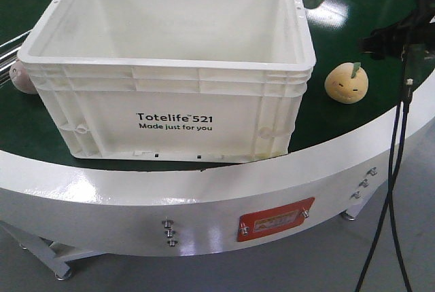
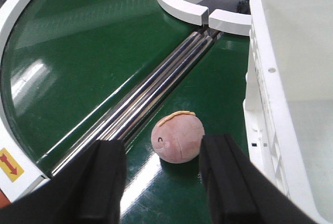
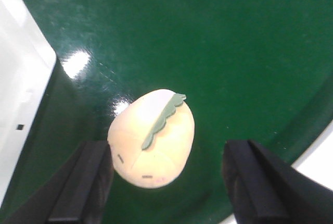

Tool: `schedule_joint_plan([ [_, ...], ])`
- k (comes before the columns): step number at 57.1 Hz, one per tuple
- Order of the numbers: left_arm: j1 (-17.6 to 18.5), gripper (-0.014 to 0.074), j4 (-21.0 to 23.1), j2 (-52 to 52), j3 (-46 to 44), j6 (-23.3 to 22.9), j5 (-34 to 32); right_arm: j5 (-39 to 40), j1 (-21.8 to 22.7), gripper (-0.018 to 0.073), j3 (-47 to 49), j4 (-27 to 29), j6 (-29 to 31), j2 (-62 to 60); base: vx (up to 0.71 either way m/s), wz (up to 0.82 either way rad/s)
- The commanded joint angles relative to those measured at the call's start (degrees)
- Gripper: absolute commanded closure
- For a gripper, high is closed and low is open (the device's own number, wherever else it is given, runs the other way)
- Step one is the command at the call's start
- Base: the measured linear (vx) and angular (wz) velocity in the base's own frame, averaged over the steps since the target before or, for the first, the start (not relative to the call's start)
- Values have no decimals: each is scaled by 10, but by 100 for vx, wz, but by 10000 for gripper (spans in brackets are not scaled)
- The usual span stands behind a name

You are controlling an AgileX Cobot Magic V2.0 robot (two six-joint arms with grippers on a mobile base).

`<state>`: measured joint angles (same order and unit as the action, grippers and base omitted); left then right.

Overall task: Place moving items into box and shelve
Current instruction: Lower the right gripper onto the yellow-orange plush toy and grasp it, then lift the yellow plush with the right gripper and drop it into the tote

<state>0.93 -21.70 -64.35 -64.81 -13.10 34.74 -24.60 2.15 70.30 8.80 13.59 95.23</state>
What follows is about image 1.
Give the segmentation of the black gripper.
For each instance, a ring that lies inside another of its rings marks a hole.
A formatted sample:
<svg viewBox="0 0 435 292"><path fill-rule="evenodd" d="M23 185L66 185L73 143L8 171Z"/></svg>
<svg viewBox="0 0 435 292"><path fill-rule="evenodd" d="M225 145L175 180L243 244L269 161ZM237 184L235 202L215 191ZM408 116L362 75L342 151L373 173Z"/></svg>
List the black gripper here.
<svg viewBox="0 0 435 292"><path fill-rule="evenodd" d="M416 8L408 16L361 39L360 51L375 60L402 58L404 47L413 44L434 51L434 0L416 0Z"/></svg>

